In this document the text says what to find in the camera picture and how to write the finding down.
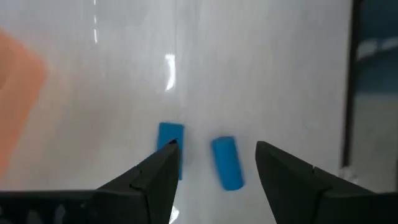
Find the white surface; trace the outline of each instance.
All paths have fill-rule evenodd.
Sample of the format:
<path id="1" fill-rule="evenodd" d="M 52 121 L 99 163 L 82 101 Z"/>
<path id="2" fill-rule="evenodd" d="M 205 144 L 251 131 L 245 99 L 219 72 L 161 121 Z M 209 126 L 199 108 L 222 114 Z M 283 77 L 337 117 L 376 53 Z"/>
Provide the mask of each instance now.
<path id="1" fill-rule="evenodd" d="M 185 125 L 175 223 L 274 223 L 256 141 L 337 172 L 350 8 L 340 0 L 3 0 L 0 27 L 50 73 L 2 188 L 97 187 L 153 152 L 158 123 L 174 121 Z M 211 158 L 211 139 L 226 134 L 236 136 L 244 169 L 237 192 L 221 189 Z"/>

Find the blue cylinder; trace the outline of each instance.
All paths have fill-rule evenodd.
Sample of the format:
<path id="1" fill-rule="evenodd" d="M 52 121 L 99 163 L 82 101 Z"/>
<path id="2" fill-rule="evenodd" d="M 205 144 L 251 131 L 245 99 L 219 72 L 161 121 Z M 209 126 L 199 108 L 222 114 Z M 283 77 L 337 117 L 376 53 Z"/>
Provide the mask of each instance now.
<path id="1" fill-rule="evenodd" d="M 211 142 L 218 176 L 225 190 L 238 190 L 244 185 L 234 137 L 225 136 Z"/>

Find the blue block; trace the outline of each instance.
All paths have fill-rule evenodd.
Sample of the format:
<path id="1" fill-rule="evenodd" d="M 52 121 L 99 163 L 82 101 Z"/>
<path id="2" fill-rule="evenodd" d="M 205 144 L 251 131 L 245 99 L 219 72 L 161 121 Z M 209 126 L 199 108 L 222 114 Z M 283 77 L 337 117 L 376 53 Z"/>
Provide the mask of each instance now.
<path id="1" fill-rule="evenodd" d="M 238 190 L 244 185 L 241 165 L 233 137 L 220 137 L 211 142 L 216 168 L 225 190 Z"/>
<path id="2" fill-rule="evenodd" d="M 161 122 L 159 123 L 159 132 L 157 136 L 157 150 L 162 149 L 171 140 L 177 139 L 180 149 L 180 172 L 179 179 L 182 180 L 182 149 L 184 144 L 184 125 Z"/>

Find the blue rectangular block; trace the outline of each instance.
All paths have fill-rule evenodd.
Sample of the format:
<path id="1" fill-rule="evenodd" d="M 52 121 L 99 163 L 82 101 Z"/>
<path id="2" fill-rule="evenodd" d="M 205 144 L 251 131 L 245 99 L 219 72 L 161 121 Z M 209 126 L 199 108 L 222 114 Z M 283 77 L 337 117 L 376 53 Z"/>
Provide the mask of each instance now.
<path id="1" fill-rule="evenodd" d="M 159 132 L 157 135 L 157 150 L 162 149 L 171 140 L 177 139 L 180 149 L 180 173 L 179 179 L 182 180 L 182 149 L 184 144 L 184 125 L 161 122 L 159 123 Z"/>

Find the orange object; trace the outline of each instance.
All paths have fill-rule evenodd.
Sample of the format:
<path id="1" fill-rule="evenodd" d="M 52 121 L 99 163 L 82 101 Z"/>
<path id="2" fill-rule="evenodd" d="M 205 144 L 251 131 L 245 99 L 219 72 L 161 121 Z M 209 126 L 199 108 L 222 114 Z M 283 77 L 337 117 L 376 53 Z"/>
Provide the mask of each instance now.
<path id="1" fill-rule="evenodd" d="M 12 151 L 37 101 L 45 80 L 43 61 L 20 42 L 0 30 L 0 173 L 6 170 Z"/>

